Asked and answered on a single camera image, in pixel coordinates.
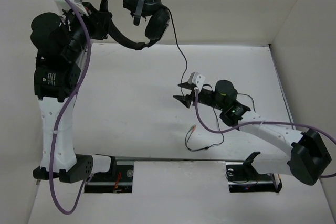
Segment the black headphones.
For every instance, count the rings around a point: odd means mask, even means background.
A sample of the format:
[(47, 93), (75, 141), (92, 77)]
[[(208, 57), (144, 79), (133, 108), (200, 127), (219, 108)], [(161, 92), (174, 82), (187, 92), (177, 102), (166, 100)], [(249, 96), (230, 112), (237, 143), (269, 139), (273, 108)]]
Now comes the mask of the black headphones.
[[(110, 37), (120, 45), (133, 50), (149, 48), (161, 40), (171, 20), (169, 10), (161, 0), (123, 0), (123, 7), (130, 12), (135, 26), (140, 24), (141, 18), (150, 18), (145, 29), (145, 37), (149, 42), (130, 40), (117, 29), (113, 21), (109, 24)], [(99, 11), (108, 11), (108, 0), (101, 0)]]

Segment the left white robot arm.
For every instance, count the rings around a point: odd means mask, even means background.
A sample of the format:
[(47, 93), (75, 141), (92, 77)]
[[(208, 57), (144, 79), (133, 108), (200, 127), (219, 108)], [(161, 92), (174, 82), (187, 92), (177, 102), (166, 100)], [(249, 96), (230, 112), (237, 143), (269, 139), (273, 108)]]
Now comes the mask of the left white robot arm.
[(35, 179), (72, 184), (95, 174), (105, 180), (117, 176), (115, 157), (77, 154), (73, 148), (73, 110), (87, 72), (88, 43), (107, 37), (111, 17), (90, 3), (85, 9), (80, 15), (71, 9), (62, 15), (43, 13), (31, 23), (30, 39), (37, 48), (34, 93), (43, 125), (43, 155), (33, 170)]

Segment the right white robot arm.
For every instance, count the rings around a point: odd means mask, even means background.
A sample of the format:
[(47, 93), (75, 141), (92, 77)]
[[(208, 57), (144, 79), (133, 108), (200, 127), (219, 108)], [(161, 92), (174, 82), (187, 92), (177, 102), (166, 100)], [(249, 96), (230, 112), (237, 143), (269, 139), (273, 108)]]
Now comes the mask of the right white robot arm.
[(298, 124), (268, 121), (237, 100), (238, 92), (228, 80), (217, 81), (213, 90), (202, 81), (178, 86), (190, 90), (190, 94), (176, 95), (175, 99), (187, 108), (193, 105), (197, 117), (200, 104), (220, 110), (219, 117), (228, 126), (228, 132), (239, 130), (254, 135), (280, 150), (278, 155), (260, 151), (250, 154), (243, 162), (244, 175), (250, 179), (269, 173), (285, 174), (312, 186), (332, 161), (322, 139), (325, 136), (334, 141), (332, 136), (313, 126), (305, 125), (307, 131), (302, 132), (297, 129)]

